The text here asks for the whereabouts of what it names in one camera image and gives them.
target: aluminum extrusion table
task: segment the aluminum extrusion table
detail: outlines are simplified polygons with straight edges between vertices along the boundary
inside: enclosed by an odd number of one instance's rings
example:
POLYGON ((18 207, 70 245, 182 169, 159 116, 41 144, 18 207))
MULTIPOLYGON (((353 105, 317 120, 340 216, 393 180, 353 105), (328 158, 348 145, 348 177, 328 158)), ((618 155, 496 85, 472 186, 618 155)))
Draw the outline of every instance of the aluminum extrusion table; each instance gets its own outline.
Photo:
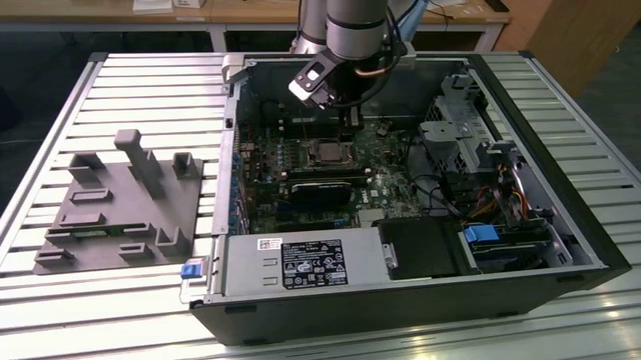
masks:
MULTIPOLYGON (((639 355, 641 175, 536 60, 484 56, 634 270, 523 316, 296 340, 220 344, 179 301, 181 265, 37 276, 37 250, 71 183, 75 152, 115 151, 138 128, 158 159, 206 160, 194 255, 212 250, 224 54, 111 54, 86 66, 0 220, 0 358, 41 359, 567 359, 639 355)), ((508 131, 491 112, 504 137, 508 131)), ((190 288, 194 295, 205 286, 190 288)))

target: wooden desk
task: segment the wooden desk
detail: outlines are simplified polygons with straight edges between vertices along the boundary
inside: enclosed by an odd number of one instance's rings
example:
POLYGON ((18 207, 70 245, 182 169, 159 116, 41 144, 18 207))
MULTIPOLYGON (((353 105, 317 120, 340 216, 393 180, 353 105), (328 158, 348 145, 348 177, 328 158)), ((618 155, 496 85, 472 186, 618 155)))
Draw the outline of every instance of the wooden desk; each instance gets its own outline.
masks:
MULTIPOLYGON (((134 15, 134 0, 0 0, 0 32, 210 32, 214 50, 228 51, 230 31, 294 31, 298 0, 208 0, 201 9, 134 15)), ((445 7, 448 21, 425 13, 420 32, 479 32, 477 51, 492 51, 511 17, 484 0, 445 7)))
POLYGON ((206 23, 213 5, 214 0, 210 0, 200 9, 175 7, 173 13, 135 15, 134 0, 2 0, 0 21, 53 24, 206 23))
POLYGON ((134 15, 134 0, 0 0, 0 32, 209 32, 213 4, 134 15))
MULTIPOLYGON (((497 13, 484 0, 468 0, 465 5, 445 7, 443 15, 425 13, 419 32, 480 32, 476 51, 492 51, 509 13, 497 13)), ((298 23, 298 0, 214 0, 210 20, 217 51, 228 51, 225 33, 233 31, 294 31, 298 23)))

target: table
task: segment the table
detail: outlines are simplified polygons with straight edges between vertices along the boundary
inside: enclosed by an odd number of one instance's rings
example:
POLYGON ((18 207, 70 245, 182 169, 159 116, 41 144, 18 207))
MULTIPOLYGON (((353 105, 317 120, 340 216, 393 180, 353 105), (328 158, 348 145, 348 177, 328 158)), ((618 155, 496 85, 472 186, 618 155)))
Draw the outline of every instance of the table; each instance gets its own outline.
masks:
POLYGON ((504 2, 515 22, 496 49, 531 50, 565 90, 579 96, 641 19, 641 1, 504 2))
POLYGON ((209 32, 213 4, 134 15, 134 0, 3 0, 0 32, 209 32))
MULTIPOLYGON (((497 13, 484 0, 468 0, 461 6, 445 7, 445 14, 425 13, 419 32, 481 32, 475 51, 492 51, 501 30, 511 22, 509 13, 497 13)), ((297 0, 216 0, 212 8, 212 41, 217 51, 228 51, 226 32, 296 31, 298 23, 297 0)))
MULTIPOLYGON (((97 151, 103 162, 126 161, 111 142, 125 127, 141 130, 142 145, 158 159, 189 151, 206 160, 194 255, 212 250, 224 54, 111 54, 86 66, 0 218, 2 354, 102 360, 611 359, 635 354, 641 347, 641 174, 536 60, 513 52, 484 58, 632 271, 521 316, 230 347, 179 301, 181 265, 33 275, 35 252, 73 181, 71 153, 97 151)), ((497 113, 489 116, 509 139, 497 113)), ((196 295, 205 286, 190 291, 196 295)))
MULTIPOLYGON (((448 26, 444 16, 427 13, 419 31, 481 32, 476 50, 492 51, 511 17, 484 0, 468 1, 447 7, 448 26)), ((296 31, 298 21, 298 0, 208 0, 201 9, 151 15, 131 9, 133 0, 5 0, 0 32, 210 32, 216 51, 226 52, 226 32, 296 31)))

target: motherboard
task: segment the motherboard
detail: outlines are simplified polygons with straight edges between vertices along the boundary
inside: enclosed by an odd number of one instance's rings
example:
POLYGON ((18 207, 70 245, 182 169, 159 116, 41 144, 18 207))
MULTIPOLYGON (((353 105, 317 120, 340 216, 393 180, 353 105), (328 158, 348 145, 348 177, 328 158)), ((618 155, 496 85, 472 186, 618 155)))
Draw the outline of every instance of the motherboard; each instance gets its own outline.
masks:
POLYGON ((408 176, 407 132, 384 118, 350 135, 313 118, 278 121, 240 149, 250 233, 370 227, 385 218, 421 215, 408 176))

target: robotic arm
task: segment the robotic arm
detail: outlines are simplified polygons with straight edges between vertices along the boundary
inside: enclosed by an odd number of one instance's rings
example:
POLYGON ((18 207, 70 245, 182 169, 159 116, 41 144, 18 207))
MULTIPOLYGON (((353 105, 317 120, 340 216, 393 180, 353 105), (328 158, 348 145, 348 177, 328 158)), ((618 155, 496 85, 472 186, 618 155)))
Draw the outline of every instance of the robotic arm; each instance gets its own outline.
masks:
MULTIPOLYGON (((402 21, 412 24, 405 28, 416 29, 424 6, 415 0, 407 7, 402 21)), ((302 0, 301 7, 294 52, 317 55, 290 91, 309 106, 336 108, 344 128, 361 128, 361 104, 386 85, 415 30, 402 34, 388 0, 302 0)))

